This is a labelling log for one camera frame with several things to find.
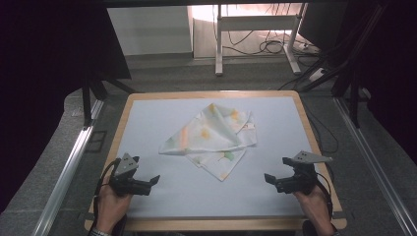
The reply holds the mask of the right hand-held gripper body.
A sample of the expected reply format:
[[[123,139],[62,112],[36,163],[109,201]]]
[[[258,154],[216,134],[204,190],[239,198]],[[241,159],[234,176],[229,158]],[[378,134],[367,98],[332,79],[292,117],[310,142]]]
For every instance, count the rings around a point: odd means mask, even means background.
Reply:
[[[275,188],[279,193],[303,192],[309,195],[318,182],[316,163],[331,162],[332,158],[301,150],[292,158],[295,166],[291,177],[277,179]]]

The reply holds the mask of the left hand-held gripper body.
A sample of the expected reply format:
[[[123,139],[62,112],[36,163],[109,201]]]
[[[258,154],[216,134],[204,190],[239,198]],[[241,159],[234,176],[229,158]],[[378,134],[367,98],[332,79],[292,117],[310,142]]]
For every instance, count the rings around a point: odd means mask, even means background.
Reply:
[[[115,167],[111,172],[109,185],[118,197],[126,195],[148,196],[151,188],[145,186],[146,181],[134,179],[139,165],[129,153],[115,159]]]

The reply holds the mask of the white leaf print cloth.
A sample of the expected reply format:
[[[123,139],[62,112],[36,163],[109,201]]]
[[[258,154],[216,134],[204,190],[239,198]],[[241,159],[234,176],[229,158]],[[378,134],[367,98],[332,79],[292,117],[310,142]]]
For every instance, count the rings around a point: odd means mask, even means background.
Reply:
[[[251,111],[212,103],[165,141],[160,154],[184,155],[197,167],[224,181],[258,142]]]

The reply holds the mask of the person's right hand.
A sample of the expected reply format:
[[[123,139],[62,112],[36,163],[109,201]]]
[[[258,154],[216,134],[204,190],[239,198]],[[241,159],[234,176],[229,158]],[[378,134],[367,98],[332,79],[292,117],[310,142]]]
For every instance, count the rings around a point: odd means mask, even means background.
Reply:
[[[294,196],[309,220],[316,221],[318,225],[331,224],[326,196],[319,187],[315,187],[309,195],[295,192]]]

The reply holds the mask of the person's left hand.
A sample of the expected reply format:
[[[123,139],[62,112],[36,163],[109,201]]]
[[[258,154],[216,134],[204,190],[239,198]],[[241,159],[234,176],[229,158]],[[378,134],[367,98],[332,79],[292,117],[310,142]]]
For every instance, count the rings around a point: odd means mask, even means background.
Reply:
[[[111,234],[116,224],[126,214],[132,195],[118,197],[108,185],[102,186],[98,195],[97,220],[95,228]]]

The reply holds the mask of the dark floor vent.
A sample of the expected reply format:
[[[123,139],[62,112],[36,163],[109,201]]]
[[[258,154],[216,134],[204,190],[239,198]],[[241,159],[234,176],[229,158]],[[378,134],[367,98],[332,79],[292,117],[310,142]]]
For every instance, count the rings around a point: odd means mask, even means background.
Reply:
[[[106,139],[106,131],[94,131],[88,141],[86,152],[99,153],[102,150]]]

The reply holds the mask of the black metal stand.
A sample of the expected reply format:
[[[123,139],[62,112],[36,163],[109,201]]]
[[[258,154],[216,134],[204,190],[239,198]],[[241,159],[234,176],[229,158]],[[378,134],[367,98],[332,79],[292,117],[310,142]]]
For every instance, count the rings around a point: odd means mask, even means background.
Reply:
[[[83,98],[83,111],[84,111],[84,127],[87,128],[92,124],[92,111],[90,94],[93,93],[96,99],[102,101],[107,97],[107,90],[104,87],[104,82],[108,82],[111,85],[121,89],[122,91],[132,94],[137,93],[133,88],[119,82],[116,79],[98,75],[98,76],[86,76],[84,78],[84,84],[82,87],[82,98]]]
[[[360,127],[358,123],[360,78],[357,76],[357,71],[360,61],[364,56],[365,46],[386,8],[386,0],[372,0],[371,7],[364,13],[356,27],[342,42],[329,52],[332,53],[333,51],[343,49],[345,51],[344,60],[315,81],[296,89],[297,92],[309,92],[330,79],[335,78],[330,93],[333,97],[343,97],[347,90],[350,89],[348,117],[356,128]]]

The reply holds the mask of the white power strip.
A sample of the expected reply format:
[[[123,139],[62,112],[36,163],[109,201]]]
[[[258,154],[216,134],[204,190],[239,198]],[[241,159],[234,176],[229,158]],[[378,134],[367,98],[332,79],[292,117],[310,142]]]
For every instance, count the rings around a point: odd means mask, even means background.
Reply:
[[[319,79],[320,77],[322,77],[322,76],[323,76],[326,72],[327,72],[327,70],[326,70],[326,69],[324,69],[324,68],[319,68],[316,72],[314,72],[314,73],[310,76],[309,81],[310,81],[310,82],[314,82],[314,81],[316,81],[317,79]]]

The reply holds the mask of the white cabinet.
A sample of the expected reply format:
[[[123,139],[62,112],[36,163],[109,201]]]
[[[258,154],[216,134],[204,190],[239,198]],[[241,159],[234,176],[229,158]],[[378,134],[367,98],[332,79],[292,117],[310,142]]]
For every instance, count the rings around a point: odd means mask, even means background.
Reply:
[[[125,55],[190,53],[190,18],[186,6],[108,8]]]

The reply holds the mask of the aluminium rail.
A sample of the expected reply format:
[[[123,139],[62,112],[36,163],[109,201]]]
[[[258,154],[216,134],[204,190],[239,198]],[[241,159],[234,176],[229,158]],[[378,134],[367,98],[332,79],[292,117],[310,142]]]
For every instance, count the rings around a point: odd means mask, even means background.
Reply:
[[[335,106],[351,133],[353,140],[359,148],[361,155],[365,159],[365,162],[367,163],[374,179],[379,185],[388,206],[404,233],[404,236],[417,236],[417,223],[413,219],[408,208],[405,206],[402,198],[389,181],[386,173],[383,171],[381,164],[377,160],[377,157],[364,137],[361,129],[357,128],[351,120],[346,103],[342,98],[335,98],[333,102],[335,103]]]
[[[82,159],[83,153],[86,149],[88,140],[91,136],[93,127],[96,123],[96,119],[101,111],[103,104],[103,101],[96,100],[92,108],[89,110],[91,121],[85,128],[80,131],[63,167],[63,170],[61,171],[61,174],[30,236],[48,236],[48,233],[58,214],[59,208],[64,201],[64,198],[77,171],[78,165]]]

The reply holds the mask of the white metal desk frame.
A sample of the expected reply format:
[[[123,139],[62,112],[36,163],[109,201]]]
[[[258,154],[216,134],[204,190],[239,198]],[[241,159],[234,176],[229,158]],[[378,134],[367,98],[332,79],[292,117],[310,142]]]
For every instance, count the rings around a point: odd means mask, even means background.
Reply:
[[[296,15],[278,16],[222,16],[222,6],[217,6],[216,22],[216,53],[215,53],[215,74],[223,74],[223,55],[222,55],[222,33],[224,31],[242,30],[290,30],[289,40],[283,43],[283,50],[294,75],[300,75],[301,69],[293,54],[293,46],[298,33],[298,29],[303,17],[306,3],[302,3]]]

